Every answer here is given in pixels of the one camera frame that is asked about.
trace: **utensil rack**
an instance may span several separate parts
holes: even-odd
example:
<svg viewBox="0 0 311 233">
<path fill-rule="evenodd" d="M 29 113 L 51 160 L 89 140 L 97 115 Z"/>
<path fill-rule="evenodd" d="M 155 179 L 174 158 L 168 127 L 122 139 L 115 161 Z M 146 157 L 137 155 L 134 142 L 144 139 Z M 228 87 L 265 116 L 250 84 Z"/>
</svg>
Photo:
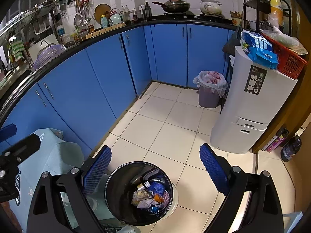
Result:
<svg viewBox="0 0 311 233">
<path fill-rule="evenodd" d="M 286 3 L 288 9 L 283 9 L 283 16 L 289 17 L 289 30 L 288 35 L 291 35 L 291 21 L 292 15 L 289 4 L 285 0 L 280 0 Z M 244 0 L 244 29 L 246 27 L 246 7 L 250 7 L 256 10 L 256 32 L 259 32 L 259 11 L 269 14 L 271 13 L 271 5 L 268 0 Z"/>
</svg>

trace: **yellow bottle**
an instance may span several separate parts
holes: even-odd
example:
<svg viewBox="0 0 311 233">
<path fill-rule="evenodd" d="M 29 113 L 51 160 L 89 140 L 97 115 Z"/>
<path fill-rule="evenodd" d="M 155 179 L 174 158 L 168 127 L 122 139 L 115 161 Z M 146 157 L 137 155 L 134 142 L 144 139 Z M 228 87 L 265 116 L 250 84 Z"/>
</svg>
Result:
<svg viewBox="0 0 311 233">
<path fill-rule="evenodd" d="M 276 12 L 279 26 L 283 26 L 283 9 L 282 3 L 280 0 L 270 0 L 271 13 Z"/>
</svg>

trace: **bolt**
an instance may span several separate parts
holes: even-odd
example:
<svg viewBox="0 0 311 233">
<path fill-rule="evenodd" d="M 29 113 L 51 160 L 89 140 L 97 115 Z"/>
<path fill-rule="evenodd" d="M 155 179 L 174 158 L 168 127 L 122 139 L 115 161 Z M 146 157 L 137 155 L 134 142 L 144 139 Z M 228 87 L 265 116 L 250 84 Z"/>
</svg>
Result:
<svg viewBox="0 0 311 233">
<path fill-rule="evenodd" d="M 239 172 L 241 171 L 241 168 L 238 167 L 238 166 L 234 166 L 234 167 L 232 167 L 232 170 L 233 170 L 234 172 L 236 172 L 236 173 L 239 173 Z"/>
<path fill-rule="evenodd" d="M 266 177 L 270 176 L 270 173 L 268 171 L 262 171 L 262 174 L 265 175 Z"/>
<path fill-rule="evenodd" d="M 70 172 L 71 172 L 72 174 L 76 174 L 78 171 L 79 171 L 79 168 L 77 168 L 77 167 L 74 167 L 74 168 L 72 168 L 72 169 L 70 170 Z"/>
<path fill-rule="evenodd" d="M 0 170 L 0 178 L 3 178 L 5 176 L 5 171 L 4 170 Z"/>
<path fill-rule="evenodd" d="M 43 178 L 46 178 L 48 175 L 49 175 L 49 172 L 44 172 L 43 174 L 41 174 Z"/>
</svg>

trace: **tiled floor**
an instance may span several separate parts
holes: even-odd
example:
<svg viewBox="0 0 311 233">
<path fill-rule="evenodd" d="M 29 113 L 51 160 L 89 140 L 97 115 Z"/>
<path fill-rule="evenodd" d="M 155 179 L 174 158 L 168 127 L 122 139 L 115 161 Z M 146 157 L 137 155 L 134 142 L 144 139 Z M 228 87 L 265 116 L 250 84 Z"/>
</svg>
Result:
<svg viewBox="0 0 311 233">
<path fill-rule="evenodd" d="M 109 171 L 126 162 L 144 160 L 159 166 L 177 185 L 179 202 L 175 212 L 156 224 L 141 227 L 142 233 L 201 233 L 217 213 L 224 195 L 217 192 L 205 170 L 199 148 L 210 142 L 219 114 L 220 106 L 199 106 L 196 90 L 153 82 L 104 142 L 112 148 Z M 254 173 L 255 154 L 213 150 L 231 165 Z M 294 187 L 276 153 L 259 154 L 258 172 L 262 170 L 273 176 L 283 213 L 293 212 Z M 229 232 L 239 227 L 248 196 L 246 193 Z"/>
</svg>

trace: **black countertop edge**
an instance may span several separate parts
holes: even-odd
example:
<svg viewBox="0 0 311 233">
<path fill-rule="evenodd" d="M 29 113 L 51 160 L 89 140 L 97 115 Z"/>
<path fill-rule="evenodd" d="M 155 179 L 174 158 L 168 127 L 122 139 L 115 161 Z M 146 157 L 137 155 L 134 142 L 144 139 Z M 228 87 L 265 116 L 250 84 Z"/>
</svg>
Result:
<svg viewBox="0 0 311 233">
<path fill-rule="evenodd" d="M 68 59 L 69 57 L 73 56 L 74 54 L 80 52 L 81 50 L 87 48 L 88 46 L 97 43 L 105 38 L 111 37 L 116 34 L 120 34 L 122 32 L 140 27 L 140 26 L 147 26 L 147 25 L 154 25 L 154 24 L 165 24 L 165 23 L 185 23 L 185 24 L 196 24 L 196 25 L 206 25 L 206 26 L 213 26 L 228 30 L 235 31 L 236 26 L 226 23 L 218 23 L 218 22 L 209 22 L 209 21 L 202 21 L 202 20 L 194 20 L 194 19 L 166 19 L 166 20 L 153 20 L 147 22 L 140 22 L 133 25 L 124 26 L 121 28 L 117 28 L 115 30 L 111 30 L 107 33 L 102 35 L 90 38 L 88 40 L 83 41 L 72 48 L 69 48 L 55 59 L 51 60 L 49 63 L 45 64 L 43 67 L 35 71 L 32 75 L 28 76 L 19 87 L 14 90 L 12 95 L 8 98 L 6 103 L 4 104 L 3 108 L 0 111 L 0 127 L 4 124 L 6 118 L 15 107 L 15 105 L 19 102 L 19 100 L 26 94 L 26 92 L 38 81 L 40 81 L 47 73 L 53 70 L 56 66 L 61 64 L 63 61 Z"/>
</svg>

